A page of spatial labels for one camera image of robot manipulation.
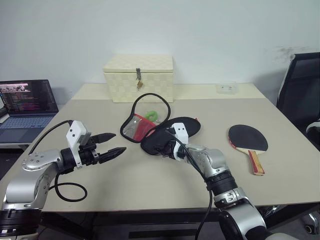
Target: black office chair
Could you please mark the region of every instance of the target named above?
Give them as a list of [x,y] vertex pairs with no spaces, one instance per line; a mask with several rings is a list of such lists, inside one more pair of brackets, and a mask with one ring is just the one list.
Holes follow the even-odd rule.
[[[282,82],[276,107],[320,151],[320,52],[294,54]],[[319,234],[319,221],[310,213],[309,234]]]

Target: robotic arm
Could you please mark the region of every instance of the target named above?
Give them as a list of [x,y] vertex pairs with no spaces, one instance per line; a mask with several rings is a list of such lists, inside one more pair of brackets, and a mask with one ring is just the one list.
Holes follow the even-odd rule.
[[267,231],[263,217],[237,186],[220,150],[188,143],[183,123],[174,123],[168,132],[176,141],[168,143],[165,155],[193,165],[205,179],[208,191],[214,194],[214,204],[221,211],[219,224],[226,240],[296,240],[284,233]]
[[115,134],[91,136],[82,122],[70,121],[70,124],[66,134],[68,148],[31,152],[23,160],[17,176],[8,184],[0,212],[0,240],[36,240],[41,209],[48,191],[53,188],[50,188],[52,180],[55,178],[54,188],[60,198],[69,202],[81,201],[87,196],[82,186],[85,195],[80,199],[68,199],[59,193],[59,175],[71,173],[83,165],[105,163],[126,150],[125,147],[117,147],[103,154],[97,153],[97,144],[110,140]]

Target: laptop keyboard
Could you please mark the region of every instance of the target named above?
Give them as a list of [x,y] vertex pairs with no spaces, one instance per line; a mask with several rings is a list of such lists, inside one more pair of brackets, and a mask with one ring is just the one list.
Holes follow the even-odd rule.
[[51,121],[53,116],[44,117],[9,117],[0,129],[33,129],[44,128]]

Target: tabletop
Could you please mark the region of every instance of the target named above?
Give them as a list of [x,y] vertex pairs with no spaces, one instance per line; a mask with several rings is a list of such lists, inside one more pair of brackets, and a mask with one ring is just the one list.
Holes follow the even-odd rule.
[[[178,99],[171,106],[171,118],[192,117],[201,123],[200,131],[189,142],[219,149],[238,184],[256,206],[297,204],[320,200],[320,165],[318,150],[263,97]],[[130,114],[132,103],[113,103],[108,99],[72,99],[54,117],[46,129],[67,120],[82,121],[92,134],[116,133],[108,142],[99,144],[97,152],[127,147],[117,158],[103,164],[84,166],[62,175],[60,182],[85,186],[88,196],[81,202],[65,202],[52,190],[44,211],[127,211],[182,208],[206,208],[208,191],[196,170],[187,163],[145,153],[138,143],[120,135],[120,127]],[[233,149],[227,138],[228,129],[237,124],[250,125],[262,132],[268,150],[260,155],[266,172],[252,174],[247,155]],[[36,151],[67,148],[62,126],[48,135]],[[0,198],[18,172],[27,151],[17,160],[0,182]],[[83,192],[74,186],[61,187],[62,194],[79,198]]]
[[[219,87],[235,88],[234,94],[219,93]],[[232,84],[174,84],[175,100],[187,99],[264,99],[265,96],[252,83]],[[73,96],[73,100],[112,99],[108,85],[103,83],[85,83]]]

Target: woven storage box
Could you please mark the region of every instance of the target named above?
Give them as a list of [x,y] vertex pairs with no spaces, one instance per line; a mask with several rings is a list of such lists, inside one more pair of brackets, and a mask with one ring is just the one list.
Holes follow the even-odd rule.
[[115,103],[132,103],[145,93],[159,94],[173,102],[172,56],[115,55],[103,72]]

